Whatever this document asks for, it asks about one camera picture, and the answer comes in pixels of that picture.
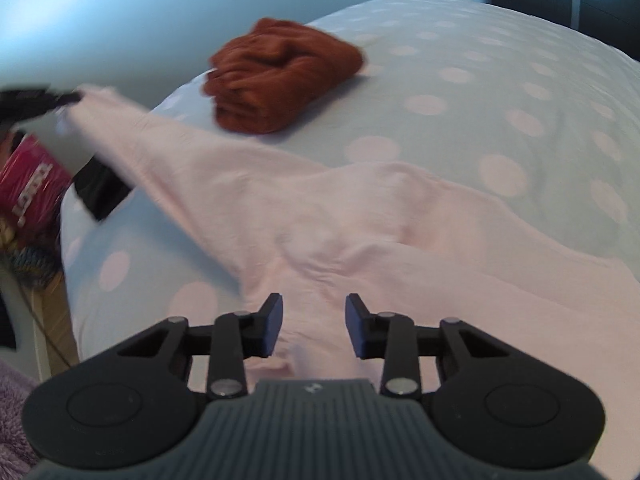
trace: bed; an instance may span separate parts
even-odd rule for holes
[[[640,64],[574,30],[460,0],[373,0],[311,25],[362,47],[368,61],[286,131],[218,128],[200,92],[204,75],[154,112],[330,168],[415,164],[499,197],[569,250],[640,277]],[[100,223],[70,189],[62,244],[81,359],[167,316],[209,324],[242,309],[236,280],[141,189]],[[205,365],[194,364],[192,388],[202,387]],[[599,465],[631,478],[640,460],[625,456]]]

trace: wooden floor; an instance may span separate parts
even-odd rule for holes
[[[64,280],[49,294],[42,298],[42,317],[44,329],[52,343],[71,364],[78,364],[78,348],[71,329],[71,317],[66,300],[66,286]],[[56,352],[47,344],[51,375],[64,372],[67,366]]]

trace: purple fluffy rug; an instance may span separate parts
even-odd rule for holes
[[[0,360],[0,480],[19,480],[38,461],[22,432],[22,406],[36,381]]]

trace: red plastic bag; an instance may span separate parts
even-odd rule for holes
[[[57,218],[71,179],[38,139],[28,136],[0,171],[0,214],[20,238],[36,237]]]

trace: folded brown cloth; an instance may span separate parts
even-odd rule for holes
[[[362,67],[352,44],[295,22],[263,18],[210,58],[204,93],[216,99],[216,121],[234,132],[268,134],[291,124]]]

